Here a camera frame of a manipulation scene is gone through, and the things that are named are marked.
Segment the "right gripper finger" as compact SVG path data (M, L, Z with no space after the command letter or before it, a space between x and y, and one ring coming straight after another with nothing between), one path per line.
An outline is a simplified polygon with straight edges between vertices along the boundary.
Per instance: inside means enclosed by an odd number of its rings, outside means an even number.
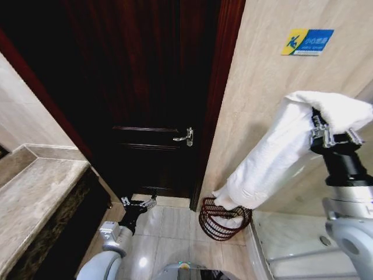
M312 108L311 146L335 146L336 142L329 124L321 116L321 112Z
M352 128L349 128L347 131L341 134L334 134L334 140L336 144L353 144L353 145L362 145L363 139L359 134Z

